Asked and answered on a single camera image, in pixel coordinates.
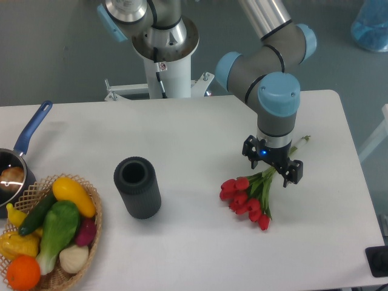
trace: tulip bouquet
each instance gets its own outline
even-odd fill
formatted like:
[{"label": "tulip bouquet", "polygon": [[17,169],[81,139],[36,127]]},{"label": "tulip bouquet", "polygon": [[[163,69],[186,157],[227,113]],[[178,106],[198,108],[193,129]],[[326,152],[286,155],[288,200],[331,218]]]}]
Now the tulip bouquet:
[{"label": "tulip bouquet", "polygon": [[[294,154],[309,139],[309,135],[301,138],[291,147],[289,155]],[[257,222],[261,230],[266,230],[272,220],[269,209],[269,190],[275,173],[275,168],[269,167],[252,176],[229,179],[221,185],[219,197],[222,201],[229,201],[229,208],[237,215],[248,212],[249,219]]]}]

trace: red tulip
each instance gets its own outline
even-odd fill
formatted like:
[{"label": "red tulip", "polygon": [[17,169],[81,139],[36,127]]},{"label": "red tulip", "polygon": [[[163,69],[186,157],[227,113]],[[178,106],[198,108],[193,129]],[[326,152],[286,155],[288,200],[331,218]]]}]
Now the red tulip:
[{"label": "red tulip", "polygon": [[245,191],[237,192],[234,200],[237,204],[243,205],[245,202],[247,202],[248,195]]},{"label": "red tulip", "polygon": [[239,209],[236,210],[236,214],[237,215],[242,215],[242,214],[244,214],[244,213],[246,213],[248,211],[249,211],[248,206],[245,203],[244,205],[241,205]]},{"label": "red tulip", "polygon": [[248,216],[251,222],[257,222],[261,216],[261,210],[250,211]]},{"label": "red tulip", "polygon": [[226,191],[225,189],[222,189],[219,193],[219,197],[222,201],[233,199],[237,194],[237,191]]},{"label": "red tulip", "polygon": [[236,183],[236,180],[229,179],[229,180],[223,182],[223,184],[221,185],[221,189],[223,189],[223,190],[235,190],[235,183]]},{"label": "red tulip", "polygon": [[263,214],[259,217],[259,226],[261,230],[268,229],[269,221],[270,218],[266,214]]},{"label": "red tulip", "polygon": [[237,204],[237,203],[234,202],[234,201],[232,201],[232,202],[229,204],[229,208],[230,208],[233,212],[236,212],[240,207],[241,207],[241,205]]},{"label": "red tulip", "polygon": [[261,208],[260,201],[255,198],[251,198],[247,202],[248,211],[256,211]]},{"label": "red tulip", "polygon": [[245,190],[249,187],[249,180],[246,177],[240,177],[236,180],[235,188],[237,190]]}]

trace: wicker basket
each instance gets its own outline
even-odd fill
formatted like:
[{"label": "wicker basket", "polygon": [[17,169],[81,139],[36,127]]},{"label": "wicker basket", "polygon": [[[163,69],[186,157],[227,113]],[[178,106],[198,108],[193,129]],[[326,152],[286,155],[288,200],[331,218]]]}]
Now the wicker basket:
[{"label": "wicker basket", "polygon": [[[102,230],[102,207],[101,207],[101,200],[97,193],[97,190],[91,185],[88,181],[86,181],[84,178],[72,175],[65,175],[61,174],[59,176],[48,176],[46,179],[40,180],[40,182],[35,182],[34,185],[30,186],[28,190],[24,191],[23,195],[19,198],[19,201],[15,203],[15,209],[18,209],[20,211],[23,211],[25,213],[28,213],[34,206],[43,198],[45,197],[48,192],[50,191],[53,182],[58,179],[59,177],[66,176],[69,177],[77,182],[79,182],[87,191],[87,193],[92,198],[93,202],[96,206],[96,216],[95,216],[95,223],[97,226],[97,234],[94,238],[93,242],[90,245],[89,248],[89,258],[85,264],[85,266],[77,273],[77,274],[68,274],[63,269],[61,269],[60,263],[59,263],[59,256],[54,268],[54,271],[47,274],[46,276],[41,276],[41,280],[39,281],[38,285],[31,289],[34,291],[54,291],[54,290],[68,290],[69,288],[73,287],[85,274],[87,271],[90,263],[93,260],[93,257],[96,253],[99,237],[101,235]],[[7,220],[7,223],[5,225],[5,232],[11,232],[13,230],[17,230],[17,228],[10,223],[9,220]],[[7,267],[10,263],[9,260],[5,259],[2,255],[0,255],[0,274],[4,278],[3,282],[9,289],[12,289],[7,281]]]}]

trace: saucepan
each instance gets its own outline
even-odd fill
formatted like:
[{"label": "saucepan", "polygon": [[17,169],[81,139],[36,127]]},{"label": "saucepan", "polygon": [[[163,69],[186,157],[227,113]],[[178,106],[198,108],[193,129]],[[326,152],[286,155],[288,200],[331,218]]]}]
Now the saucepan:
[{"label": "saucepan", "polygon": [[13,150],[0,149],[0,218],[7,217],[6,205],[14,204],[24,190],[36,182],[23,155],[27,153],[32,134],[52,108],[51,101],[44,101],[24,127]]}]

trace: blue container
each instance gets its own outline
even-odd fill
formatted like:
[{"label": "blue container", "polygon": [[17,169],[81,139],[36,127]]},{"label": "blue container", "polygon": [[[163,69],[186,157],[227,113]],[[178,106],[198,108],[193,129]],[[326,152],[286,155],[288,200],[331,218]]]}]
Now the blue container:
[{"label": "blue container", "polygon": [[352,24],[357,44],[373,52],[388,51],[388,0],[366,0]]}]

